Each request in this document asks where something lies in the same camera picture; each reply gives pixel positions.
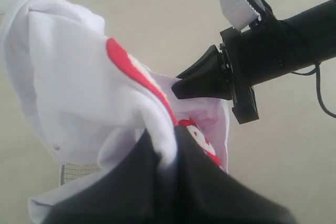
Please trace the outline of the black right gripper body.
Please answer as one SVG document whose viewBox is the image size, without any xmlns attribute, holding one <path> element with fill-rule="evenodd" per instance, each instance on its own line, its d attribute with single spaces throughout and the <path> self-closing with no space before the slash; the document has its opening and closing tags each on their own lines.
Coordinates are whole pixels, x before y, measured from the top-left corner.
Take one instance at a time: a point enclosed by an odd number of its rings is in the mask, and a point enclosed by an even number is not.
<svg viewBox="0 0 336 224">
<path fill-rule="evenodd" d="M 259 119 L 255 93 L 249 81 L 243 77 L 238 62 L 238 44 L 241 32 L 230 27 L 220 32 L 222 43 L 216 56 L 220 72 L 223 96 L 232 100 L 232 112 L 238 123 L 245 124 Z"/>
</svg>

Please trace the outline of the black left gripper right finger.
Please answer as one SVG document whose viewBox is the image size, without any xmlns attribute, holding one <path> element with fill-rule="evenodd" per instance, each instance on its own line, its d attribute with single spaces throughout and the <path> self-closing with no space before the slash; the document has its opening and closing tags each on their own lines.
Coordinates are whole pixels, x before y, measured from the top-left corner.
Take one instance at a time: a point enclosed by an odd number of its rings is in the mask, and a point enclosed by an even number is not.
<svg viewBox="0 0 336 224">
<path fill-rule="evenodd" d="M 291 211 L 244 186 L 208 157 L 184 126 L 177 146 L 176 223 L 296 223 Z"/>
</svg>

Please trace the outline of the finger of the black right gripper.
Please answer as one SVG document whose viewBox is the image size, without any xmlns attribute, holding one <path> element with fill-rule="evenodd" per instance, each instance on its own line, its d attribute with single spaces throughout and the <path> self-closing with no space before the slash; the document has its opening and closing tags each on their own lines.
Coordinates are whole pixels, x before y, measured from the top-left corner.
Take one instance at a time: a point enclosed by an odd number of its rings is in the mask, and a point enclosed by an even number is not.
<svg viewBox="0 0 336 224">
<path fill-rule="evenodd" d="M 222 53 L 214 45 L 177 78 L 172 91 L 178 99 L 231 99 L 230 73 L 225 67 Z"/>
</svg>

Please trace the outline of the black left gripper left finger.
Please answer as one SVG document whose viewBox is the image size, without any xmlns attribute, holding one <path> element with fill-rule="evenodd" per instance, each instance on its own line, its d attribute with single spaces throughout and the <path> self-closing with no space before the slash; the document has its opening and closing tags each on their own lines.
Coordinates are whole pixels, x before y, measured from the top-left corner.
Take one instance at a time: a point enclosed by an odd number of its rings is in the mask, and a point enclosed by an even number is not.
<svg viewBox="0 0 336 224">
<path fill-rule="evenodd" d="M 44 223 L 178 223 L 177 166 L 159 168 L 144 132 L 115 169 L 57 203 Z"/>
</svg>

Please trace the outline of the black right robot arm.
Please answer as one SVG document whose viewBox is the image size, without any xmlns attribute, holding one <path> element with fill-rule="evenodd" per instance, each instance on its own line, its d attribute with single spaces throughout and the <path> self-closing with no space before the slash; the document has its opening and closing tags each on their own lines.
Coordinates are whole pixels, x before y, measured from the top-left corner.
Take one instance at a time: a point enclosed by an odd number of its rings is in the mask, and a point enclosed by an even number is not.
<svg viewBox="0 0 336 224">
<path fill-rule="evenodd" d="M 284 20 L 269 15 L 244 32 L 230 27 L 220 36 L 220 46 L 210 46 L 179 74 L 172 91 L 178 99 L 231 100 L 237 121 L 248 123 L 259 118 L 253 86 L 335 57 L 335 0 Z"/>
</svg>

